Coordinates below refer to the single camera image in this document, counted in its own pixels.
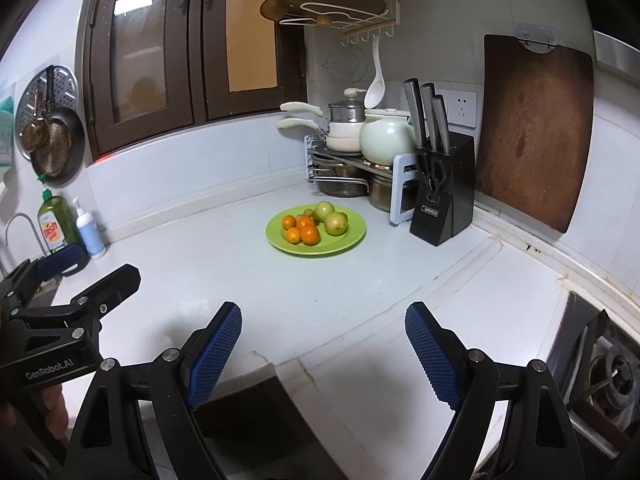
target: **cutting board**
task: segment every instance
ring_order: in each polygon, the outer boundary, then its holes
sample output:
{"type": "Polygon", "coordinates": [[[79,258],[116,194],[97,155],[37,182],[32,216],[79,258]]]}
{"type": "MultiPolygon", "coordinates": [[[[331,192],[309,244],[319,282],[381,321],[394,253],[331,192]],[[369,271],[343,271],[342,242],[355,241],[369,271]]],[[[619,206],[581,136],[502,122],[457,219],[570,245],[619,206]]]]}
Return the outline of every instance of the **cutting board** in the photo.
{"type": "Polygon", "coordinates": [[[537,54],[511,36],[484,37],[478,191],[565,233],[592,122],[589,54],[565,46],[537,54]]]}

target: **cabinet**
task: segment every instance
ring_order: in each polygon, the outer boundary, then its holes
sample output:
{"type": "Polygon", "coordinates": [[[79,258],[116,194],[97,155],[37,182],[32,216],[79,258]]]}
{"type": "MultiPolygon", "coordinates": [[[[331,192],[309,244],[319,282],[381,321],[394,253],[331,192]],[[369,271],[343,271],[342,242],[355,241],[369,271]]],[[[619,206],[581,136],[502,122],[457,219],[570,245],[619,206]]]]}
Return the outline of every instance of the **cabinet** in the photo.
{"type": "Polygon", "coordinates": [[[207,121],[306,100],[301,27],[262,0],[90,0],[82,80],[94,158],[207,121]]]}

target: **sticker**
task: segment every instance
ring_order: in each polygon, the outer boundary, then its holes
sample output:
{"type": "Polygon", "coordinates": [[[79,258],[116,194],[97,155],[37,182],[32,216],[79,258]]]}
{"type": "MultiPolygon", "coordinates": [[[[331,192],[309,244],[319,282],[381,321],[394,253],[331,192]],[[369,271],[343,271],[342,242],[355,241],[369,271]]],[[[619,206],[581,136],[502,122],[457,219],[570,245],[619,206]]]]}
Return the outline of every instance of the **sticker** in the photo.
{"type": "Polygon", "coordinates": [[[422,209],[423,213],[427,213],[428,215],[431,215],[431,216],[437,217],[439,215],[438,211],[436,211],[435,209],[431,209],[430,207],[427,207],[425,205],[423,205],[420,209],[422,209]]]}
{"type": "Polygon", "coordinates": [[[40,215],[38,220],[40,221],[40,229],[42,230],[44,240],[51,252],[55,252],[66,246],[65,235],[62,232],[56,216],[51,211],[40,215]]]}

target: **knife block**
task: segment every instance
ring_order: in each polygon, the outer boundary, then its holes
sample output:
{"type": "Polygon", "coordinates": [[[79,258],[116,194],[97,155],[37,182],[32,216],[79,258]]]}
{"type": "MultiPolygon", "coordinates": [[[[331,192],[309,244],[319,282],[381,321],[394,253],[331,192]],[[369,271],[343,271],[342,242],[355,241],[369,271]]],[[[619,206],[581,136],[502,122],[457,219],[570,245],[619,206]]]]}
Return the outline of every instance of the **knife block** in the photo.
{"type": "Polygon", "coordinates": [[[409,231],[434,246],[468,227],[474,215],[474,138],[456,132],[450,132],[449,138],[449,155],[441,151],[415,150],[420,168],[420,187],[409,231]],[[428,176],[424,170],[425,164],[430,164],[433,157],[441,161],[446,172],[437,200],[428,193],[428,176]]]}

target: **wooden cabinet door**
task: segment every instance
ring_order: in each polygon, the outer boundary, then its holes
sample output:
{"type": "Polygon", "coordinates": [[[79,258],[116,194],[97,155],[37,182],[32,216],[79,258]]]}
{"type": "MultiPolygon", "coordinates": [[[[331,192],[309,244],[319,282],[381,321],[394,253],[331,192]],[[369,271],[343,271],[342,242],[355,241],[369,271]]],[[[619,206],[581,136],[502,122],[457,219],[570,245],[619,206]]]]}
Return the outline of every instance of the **wooden cabinet door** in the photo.
{"type": "Polygon", "coordinates": [[[89,66],[94,156],[193,124],[187,26],[181,0],[98,0],[89,66]]]}
{"type": "Polygon", "coordinates": [[[202,8],[207,119],[306,100],[303,27],[260,14],[263,0],[209,0],[202,8]]]}

